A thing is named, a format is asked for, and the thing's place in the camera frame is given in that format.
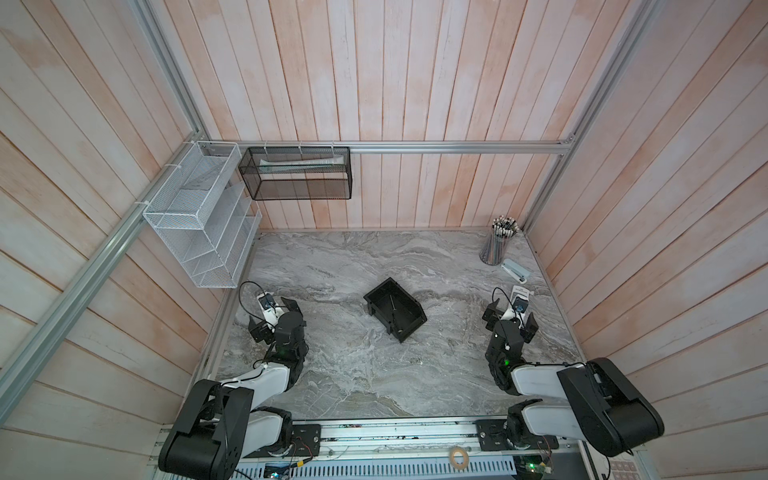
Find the yellow black screwdriver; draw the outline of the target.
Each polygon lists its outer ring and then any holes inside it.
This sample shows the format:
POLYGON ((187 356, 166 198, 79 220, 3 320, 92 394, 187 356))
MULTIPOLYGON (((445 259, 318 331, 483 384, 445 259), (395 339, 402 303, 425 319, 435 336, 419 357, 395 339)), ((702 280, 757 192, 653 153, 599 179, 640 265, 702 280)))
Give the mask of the yellow black screwdriver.
POLYGON ((391 304, 391 317, 392 317, 392 325, 393 328, 397 325, 397 307, 395 304, 395 296, 394 294, 390 294, 389 296, 390 304, 391 304))

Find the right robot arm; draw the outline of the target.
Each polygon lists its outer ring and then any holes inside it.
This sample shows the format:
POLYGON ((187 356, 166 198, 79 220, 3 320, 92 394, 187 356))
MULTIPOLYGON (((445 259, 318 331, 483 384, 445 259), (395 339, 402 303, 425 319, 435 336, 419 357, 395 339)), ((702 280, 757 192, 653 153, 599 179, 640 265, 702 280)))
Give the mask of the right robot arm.
POLYGON ((574 438, 609 457, 664 434, 612 361, 527 359, 537 323, 522 300, 439 306, 412 334, 377 326, 404 312, 385 300, 363 315, 324 313, 310 327, 306 370, 279 403, 312 420, 504 415, 514 444, 574 438))

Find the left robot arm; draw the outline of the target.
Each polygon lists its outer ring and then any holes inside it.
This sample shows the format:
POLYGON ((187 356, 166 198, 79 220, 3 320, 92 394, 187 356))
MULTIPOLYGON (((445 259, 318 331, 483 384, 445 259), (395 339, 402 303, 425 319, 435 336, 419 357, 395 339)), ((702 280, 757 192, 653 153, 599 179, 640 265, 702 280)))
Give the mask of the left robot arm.
POLYGON ((265 402, 297 382, 308 353, 305 326, 301 312, 283 313, 257 367, 222 382, 196 382, 163 443, 158 468, 188 479, 229 479, 256 451, 289 453, 292 414, 265 402))

